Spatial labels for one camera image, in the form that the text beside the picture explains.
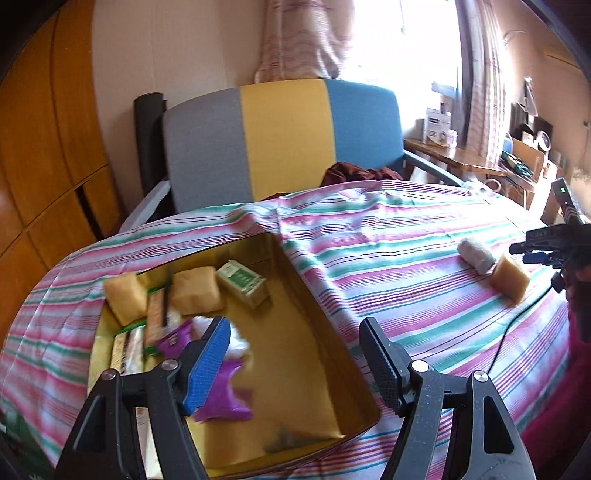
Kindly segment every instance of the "striped bed sheet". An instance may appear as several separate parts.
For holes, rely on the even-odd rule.
[[[339,332],[381,407],[380,422],[337,453],[265,478],[380,476],[401,422],[384,407],[358,342],[375,316],[413,358],[469,375],[488,369],[518,428],[543,407],[567,359],[567,307],[550,290],[553,271],[531,266],[514,306],[457,255],[473,236],[500,255],[541,226],[494,194],[407,181],[359,181],[164,219],[69,255],[26,299],[0,355],[0,408],[16,414],[55,464],[86,394],[104,302],[102,281],[234,239],[272,232]],[[445,411],[430,479],[441,476],[452,413]]]

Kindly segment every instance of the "multicolored chair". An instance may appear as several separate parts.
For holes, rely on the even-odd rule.
[[[260,83],[193,98],[164,112],[162,138],[168,179],[147,193],[121,231],[145,223],[169,191],[177,213],[256,202],[315,188],[338,161],[400,173],[410,163],[462,184],[403,149],[392,91],[342,80]]]

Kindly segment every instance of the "beige wall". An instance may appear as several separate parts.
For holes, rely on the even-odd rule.
[[[264,0],[96,0],[93,77],[103,142],[128,211],[142,199],[132,104],[163,92],[168,107],[252,83]]]
[[[582,73],[544,57],[544,46],[565,50],[564,45],[520,0],[493,0],[493,6],[503,34],[526,32],[516,35],[506,48],[508,100],[518,101],[523,77],[532,77],[538,113],[554,126],[553,148],[573,166],[583,164],[587,140],[583,121],[591,116],[589,83]],[[590,154],[585,163],[591,166]]]

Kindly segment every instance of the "cabinet door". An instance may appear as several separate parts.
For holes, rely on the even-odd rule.
[[[83,186],[84,194],[104,237],[117,233],[121,211],[109,167],[99,170]]]
[[[29,234],[47,268],[96,241],[75,192],[64,195],[43,212]]]
[[[26,233],[0,257],[0,342],[22,302],[46,272]]]
[[[0,151],[26,225],[70,187],[57,135],[50,82],[53,16],[35,33],[0,84]]]
[[[57,129],[77,184],[107,165],[92,82],[93,0],[69,0],[57,16],[51,80]]]
[[[12,193],[0,166],[0,255],[21,231],[21,219],[18,217],[12,201]]]

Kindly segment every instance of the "sofa armrest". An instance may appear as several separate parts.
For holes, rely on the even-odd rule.
[[[441,180],[445,185],[451,185],[453,187],[461,187],[464,185],[464,182],[457,178],[455,175],[452,175],[446,170],[443,170],[441,167],[438,167],[434,163],[425,160],[424,158],[415,155],[408,150],[404,150],[404,162],[410,163],[411,165],[420,168],[421,170],[430,173],[438,180]]]
[[[119,229],[119,233],[126,232],[137,226],[145,224],[156,211],[156,208],[162,202],[162,199],[170,192],[170,181],[163,180],[159,182],[144,197],[133,212],[125,219]]]

